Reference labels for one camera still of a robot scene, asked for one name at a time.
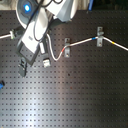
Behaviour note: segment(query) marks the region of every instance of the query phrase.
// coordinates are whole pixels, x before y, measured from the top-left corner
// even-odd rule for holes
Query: perforated table
[[[71,23],[52,29],[54,54],[72,43],[105,36],[128,47],[127,11],[78,11]],[[0,35],[19,26],[14,11],[0,12]],[[18,76],[18,40],[0,40],[0,126],[4,128],[128,127],[128,52],[96,40],[71,48],[71,57],[44,68],[39,53],[27,76]]]

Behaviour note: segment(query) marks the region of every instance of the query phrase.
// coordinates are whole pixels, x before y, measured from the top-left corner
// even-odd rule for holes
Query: metal bracket
[[[70,45],[70,41],[71,41],[70,38],[65,38],[65,46]],[[66,58],[69,58],[69,57],[70,57],[70,47],[67,47],[67,48],[65,49],[64,57],[66,57]]]
[[[47,68],[47,67],[51,66],[51,63],[50,63],[49,59],[43,60],[43,63],[44,63],[44,68]]]
[[[25,58],[21,58],[21,63],[19,65],[19,74],[22,76],[22,77],[25,77],[26,76],[26,70],[27,70],[27,62],[25,60]]]
[[[98,36],[98,39],[97,39],[97,47],[102,47],[103,45],[103,27],[98,27],[97,28],[97,36]]]

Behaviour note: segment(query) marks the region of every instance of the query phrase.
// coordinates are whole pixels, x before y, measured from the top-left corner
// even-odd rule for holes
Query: cable
[[[47,34],[47,37],[48,37],[48,41],[49,41],[49,47],[50,47],[50,52],[51,52],[52,58],[53,58],[55,61],[58,61],[58,60],[60,59],[60,57],[61,57],[61,55],[62,55],[64,49],[65,49],[66,47],[68,47],[68,46],[65,46],[65,47],[61,50],[61,52],[60,52],[58,58],[55,58],[55,56],[54,56],[54,54],[53,54],[52,44],[51,44],[51,38],[50,38],[49,34]]]
[[[60,2],[56,2],[55,0],[51,0],[48,4],[42,5],[41,7],[46,8],[46,7],[49,6],[52,2],[54,2],[54,3],[56,3],[56,4],[61,4],[61,2],[63,2],[63,0],[61,0]],[[42,40],[43,37],[41,37],[41,39],[39,39],[39,40],[36,38],[36,36],[35,36],[35,26],[36,26],[36,22],[35,22],[34,28],[33,28],[33,35],[34,35],[35,40],[39,42],[39,41]]]
[[[55,0],[53,0],[53,2],[56,4],[61,4],[63,2],[63,0],[61,0],[60,2],[56,2]]]
[[[110,39],[108,39],[108,38],[106,38],[106,37],[103,37],[103,39],[106,40],[106,41],[108,41],[108,42],[110,42],[110,43],[113,44],[113,45],[116,45],[116,46],[119,47],[119,48],[122,48],[122,49],[128,51],[128,48],[126,48],[126,47],[124,47],[124,46],[122,46],[122,45],[120,45],[120,44],[117,44],[117,43],[113,42],[112,40],[110,40]]]
[[[0,39],[6,38],[6,37],[11,37],[11,34],[0,36]]]
[[[58,61],[58,60],[60,59],[62,53],[64,52],[64,50],[65,50],[67,47],[72,47],[72,46],[75,46],[75,45],[78,45],[78,44],[82,44],[82,43],[85,43],[85,42],[88,42],[88,41],[91,41],[91,40],[95,40],[95,39],[98,38],[98,37],[89,38],[89,39],[86,39],[86,40],[83,40],[83,41],[80,41],[80,42],[77,42],[77,43],[73,43],[73,44],[67,45],[67,46],[65,46],[65,47],[61,50],[61,52],[60,52],[58,58],[55,58],[55,56],[54,56],[54,54],[53,54],[53,50],[52,50],[51,38],[50,38],[50,36],[49,36],[48,34],[47,34],[47,37],[48,37],[48,41],[49,41],[50,52],[51,52],[52,58],[53,58],[55,61]]]

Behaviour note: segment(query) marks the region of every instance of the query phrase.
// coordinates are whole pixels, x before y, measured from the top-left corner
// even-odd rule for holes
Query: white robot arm
[[[70,21],[76,13],[77,5],[78,0],[18,0],[16,14],[25,33],[18,42],[17,54],[33,65],[40,46],[44,67],[50,66],[46,33],[56,19],[60,23]],[[21,54],[23,45],[33,53],[31,60]]]

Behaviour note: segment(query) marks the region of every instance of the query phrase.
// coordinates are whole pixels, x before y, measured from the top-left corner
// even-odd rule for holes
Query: white cable
[[[10,37],[11,34],[5,35],[5,36],[0,36],[0,39],[6,38],[6,37]]]
[[[75,45],[82,44],[82,43],[85,43],[85,42],[88,42],[88,41],[91,41],[91,40],[92,40],[92,38],[89,38],[89,39],[86,39],[86,40],[83,40],[83,41],[79,41],[79,42],[70,44],[70,46],[75,46]]]
[[[75,45],[78,45],[78,44],[82,44],[82,43],[85,43],[85,42],[88,42],[88,41],[91,41],[91,40],[94,40],[94,39],[97,39],[98,37],[95,37],[94,39],[90,38],[90,39],[86,39],[86,40],[83,40],[83,41],[79,41],[79,42],[76,42],[76,43],[73,43],[73,44],[70,44],[69,46],[65,46],[62,51],[60,52],[58,58],[55,58],[54,54],[53,54],[53,50],[52,50],[52,45],[51,45],[51,38],[50,36],[47,34],[47,37],[48,37],[48,41],[49,41],[49,47],[50,47],[50,51],[51,51],[51,55],[52,55],[52,58],[55,60],[55,61],[58,61],[63,53],[63,51],[65,50],[65,48],[67,47],[71,47],[71,46],[75,46]]]
[[[60,59],[60,57],[61,57],[61,55],[62,55],[62,51],[60,52],[60,54],[59,54],[59,56],[58,56],[58,58],[55,58],[55,56],[54,56],[54,54],[53,54],[53,50],[52,50],[52,44],[51,44],[51,38],[50,38],[50,36],[47,34],[47,37],[48,37],[48,41],[49,41],[49,47],[50,47],[50,51],[51,51],[51,55],[52,55],[52,58],[55,60],[55,61],[58,61],[59,59]]]
[[[128,51],[128,48],[126,48],[126,47],[124,47],[124,46],[122,46],[122,45],[120,45],[120,44],[117,44],[117,43],[111,41],[110,39],[108,39],[108,38],[106,38],[106,37],[103,37],[103,39],[104,39],[104,40],[107,40],[107,41],[110,42],[111,44],[116,45],[117,47],[120,47],[120,48],[122,48],[122,49]]]

